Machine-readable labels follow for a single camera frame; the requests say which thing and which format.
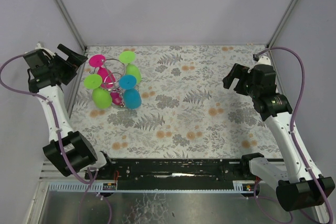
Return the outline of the pink wine glass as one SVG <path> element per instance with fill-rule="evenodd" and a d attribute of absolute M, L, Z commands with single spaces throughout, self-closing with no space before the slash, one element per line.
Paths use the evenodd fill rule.
<path fill-rule="evenodd" d="M 97 74 L 102 77 L 101 87 L 110 92 L 112 103 L 117 106 L 123 106 L 120 97 L 120 89 L 116 88 L 116 78 L 113 73 L 106 66 L 106 57 L 104 55 L 94 55 L 89 59 L 89 65 L 98 68 Z"/>

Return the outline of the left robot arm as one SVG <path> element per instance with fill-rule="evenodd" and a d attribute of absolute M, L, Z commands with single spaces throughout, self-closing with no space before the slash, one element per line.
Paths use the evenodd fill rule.
<path fill-rule="evenodd" d="M 34 50 L 24 53 L 28 64 L 28 88 L 39 100 L 49 128 L 49 144 L 43 147 L 46 158 L 68 177 L 85 168 L 101 169 L 109 157 L 92 144 L 70 124 L 61 85 L 67 85 L 77 75 L 88 58 L 66 46 L 57 47 L 67 59 L 37 43 Z"/>

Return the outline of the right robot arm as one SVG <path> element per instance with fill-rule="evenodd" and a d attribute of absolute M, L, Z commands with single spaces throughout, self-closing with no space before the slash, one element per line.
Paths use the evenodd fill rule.
<path fill-rule="evenodd" d="M 223 79 L 224 88 L 238 83 L 234 90 L 252 98 L 255 110 L 271 130 L 281 151 L 286 170 L 280 170 L 261 153 L 243 155 L 238 164 L 229 166 L 217 159 L 110 159 L 102 158 L 95 179 L 114 180 L 122 191 L 217 191 L 228 188 L 230 180 L 265 182 L 275 192 L 280 206 L 287 212 L 325 205 L 335 189 L 331 177 L 324 177 L 310 159 L 303 141 L 295 132 L 295 115 L 287 98 L 276 92 L 276 73 L 266 57 L 255 57 L 252 68 L 235 64 Z"/>

